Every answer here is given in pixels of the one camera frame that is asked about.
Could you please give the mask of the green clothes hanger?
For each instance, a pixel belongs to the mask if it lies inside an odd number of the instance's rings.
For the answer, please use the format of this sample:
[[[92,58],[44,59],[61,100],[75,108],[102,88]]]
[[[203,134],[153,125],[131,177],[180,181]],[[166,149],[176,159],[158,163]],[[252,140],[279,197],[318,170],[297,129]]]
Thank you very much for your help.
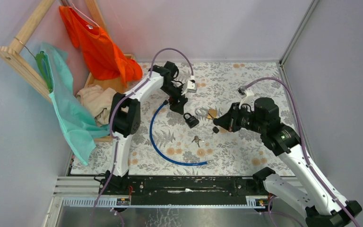
[[[49,94],[53,91],[53,84],[52,84],[52,73],[51,68],[49,65],[48,56],[44,51],[40,51],[35,56],[35,61],[37,63],[37,67],[41,73],[43,80],[45,81]]]

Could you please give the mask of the teal cloth garment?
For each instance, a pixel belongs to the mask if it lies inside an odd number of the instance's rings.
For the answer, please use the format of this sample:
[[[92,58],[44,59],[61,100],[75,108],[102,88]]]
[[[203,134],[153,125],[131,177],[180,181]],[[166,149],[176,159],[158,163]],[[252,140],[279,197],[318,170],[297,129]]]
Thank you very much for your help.
[[[68,54],[46,42],[40,51],[47,57],[47,68],[52,79],[52,101],[62,134],[74,155],[87,166],[94,139],[109,135],[109,125],[97,126],[92,114],[73,95],[73,76],[66,64]]]

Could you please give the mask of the black padlock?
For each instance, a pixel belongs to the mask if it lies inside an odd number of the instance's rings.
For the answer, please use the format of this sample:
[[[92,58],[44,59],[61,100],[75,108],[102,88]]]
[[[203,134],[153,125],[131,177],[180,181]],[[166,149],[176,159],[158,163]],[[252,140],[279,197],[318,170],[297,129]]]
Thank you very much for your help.
[[[199,120],[190,113],[184,113],[183,118],[190,129],[199,124]]]

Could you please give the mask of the blue cable lock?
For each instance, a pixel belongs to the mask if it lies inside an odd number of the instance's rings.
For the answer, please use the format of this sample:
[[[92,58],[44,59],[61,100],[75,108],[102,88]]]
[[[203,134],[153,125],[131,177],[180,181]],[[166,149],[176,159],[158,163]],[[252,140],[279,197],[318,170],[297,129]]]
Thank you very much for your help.
[[[149,136],[160,157],[178,166],[204,166],[215,162],[207,152],[205,141],[200,142],[200,148],[192,143],[195,135],[191,135],[183,116],[178,116],[175,120],[160,119],[167,114],[175,116],[171,113],[167,100],[153,114],[149,124]],[[176,124],[175,130],[170,128],[169,121]]]

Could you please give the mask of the black headed key pair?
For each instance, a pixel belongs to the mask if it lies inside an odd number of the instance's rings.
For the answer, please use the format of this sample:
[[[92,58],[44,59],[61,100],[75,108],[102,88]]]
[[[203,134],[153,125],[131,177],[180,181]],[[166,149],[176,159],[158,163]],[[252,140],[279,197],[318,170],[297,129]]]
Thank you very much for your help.
[[[212,128],[213,133],[217,134],[220,132],[220,130],[215,126]]]

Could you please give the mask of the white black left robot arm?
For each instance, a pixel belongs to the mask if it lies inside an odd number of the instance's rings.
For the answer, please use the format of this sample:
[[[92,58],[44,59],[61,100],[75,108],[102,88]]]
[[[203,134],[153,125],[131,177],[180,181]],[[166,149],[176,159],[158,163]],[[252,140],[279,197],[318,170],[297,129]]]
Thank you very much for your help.
[[[150,74],[141,80],[133,89],[124,94],[116,94],[112,99],[110,119],[112,135],[114,136],[113,167],[115,176],[110,181],[110,189],[116,194],[126,192],[128,182],[123,176],[129,171],[128,158],[133,135],[138,131],[141,123],[141,103],[156,90],[164,91],[170,98],[170,109],[183,115],[184,105],[188,98],[183,91],[183,84],[175,78],[179,69],[175,63],[167,61],[164,66],[154,65]]]

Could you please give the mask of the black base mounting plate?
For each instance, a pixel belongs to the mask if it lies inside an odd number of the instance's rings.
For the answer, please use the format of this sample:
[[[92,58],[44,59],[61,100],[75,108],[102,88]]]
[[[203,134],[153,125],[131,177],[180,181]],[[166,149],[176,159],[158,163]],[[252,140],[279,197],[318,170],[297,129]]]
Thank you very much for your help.
[[[252,177],[100,175],[99,192],[137,206],[247,206],[263,209],[271,195]]]

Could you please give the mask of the pink clothes hanger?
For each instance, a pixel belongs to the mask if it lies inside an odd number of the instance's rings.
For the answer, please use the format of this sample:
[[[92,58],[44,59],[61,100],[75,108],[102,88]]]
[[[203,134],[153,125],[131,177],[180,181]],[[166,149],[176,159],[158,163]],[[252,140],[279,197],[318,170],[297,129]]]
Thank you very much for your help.
[[[84,14],[81,10],[79,10],[76,5],[73,3],[73,1],[69,1],[70,2],[70,6],[76,11],[78,12],[81,17],[83,17],[84,19],[88,20],[89,22],[93,23],[95,26],[100,27],[98,23],[96,23],[93,19],[91,19],[90,17],[88,17],[86,14]]]

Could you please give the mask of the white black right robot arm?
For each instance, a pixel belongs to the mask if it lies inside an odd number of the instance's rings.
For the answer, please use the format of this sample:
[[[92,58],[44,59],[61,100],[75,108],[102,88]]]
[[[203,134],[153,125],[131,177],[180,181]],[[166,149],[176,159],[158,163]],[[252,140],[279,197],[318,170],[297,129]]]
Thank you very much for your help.
[[[253,110],[248,104],[232,103],[226,114],[214,119],[214,125],[229,132],[244,128],[260,135],[265,147],[290,168],[304,190],[265,167],[253,175],[254,192],[259,195],[269,192],[282,199],[301,214],[307,226],[344,227],[363,210],[357,201],[343,196],[303,152],[300,137],[281,122],[279,107],[273,99],[256,99]]]

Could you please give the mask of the grey aluminium frame rail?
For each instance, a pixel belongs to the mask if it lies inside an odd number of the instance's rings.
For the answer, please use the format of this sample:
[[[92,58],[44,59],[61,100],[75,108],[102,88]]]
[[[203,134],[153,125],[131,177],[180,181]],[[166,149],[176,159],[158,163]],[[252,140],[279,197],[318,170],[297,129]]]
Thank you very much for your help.
[[[363,3],[320,0],[310,8],[285,62],[310,153],[348,199],[355,103],[355,30]]]

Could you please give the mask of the beige crumpled cloth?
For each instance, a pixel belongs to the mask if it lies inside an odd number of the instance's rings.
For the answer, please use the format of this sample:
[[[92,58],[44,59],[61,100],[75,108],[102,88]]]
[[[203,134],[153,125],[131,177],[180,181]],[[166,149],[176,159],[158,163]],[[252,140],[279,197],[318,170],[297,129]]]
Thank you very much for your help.
[[[112,88],[90,85],[78,91],[76,98],[91,113],[98,126],[108,125],[112,99],[117,92]]]

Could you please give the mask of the orange t-shirt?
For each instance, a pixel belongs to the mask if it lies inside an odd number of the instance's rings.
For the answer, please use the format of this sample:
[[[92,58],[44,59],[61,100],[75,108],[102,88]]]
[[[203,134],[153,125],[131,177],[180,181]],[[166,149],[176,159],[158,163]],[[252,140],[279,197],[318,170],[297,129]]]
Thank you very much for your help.
[[[119,78],[125,87],[128,82],[142,79],[139,64],[126,58],[104,29],[85,21],[71,7],[60,6],[59,14],[73,46],[81,50],[95,79]]]

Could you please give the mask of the silver key bunch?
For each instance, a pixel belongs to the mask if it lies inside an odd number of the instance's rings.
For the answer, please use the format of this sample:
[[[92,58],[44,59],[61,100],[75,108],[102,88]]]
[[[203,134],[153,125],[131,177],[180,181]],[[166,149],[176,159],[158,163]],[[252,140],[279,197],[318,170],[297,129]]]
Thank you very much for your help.
[[[196,143],[197,146],[200,148],[200,142],[204,142],[204,140],[202,140],[199,136],[194,136],[192,143]]]

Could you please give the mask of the brass padlock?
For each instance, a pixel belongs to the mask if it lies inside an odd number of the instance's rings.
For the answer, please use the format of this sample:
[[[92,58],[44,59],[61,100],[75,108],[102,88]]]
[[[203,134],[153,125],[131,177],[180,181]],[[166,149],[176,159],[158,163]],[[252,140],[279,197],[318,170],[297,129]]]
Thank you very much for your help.
[[[213,120],[217,118],[218,111],[212,108],[197,108],[195,114],[200,117],[206,117],[207,119]]]

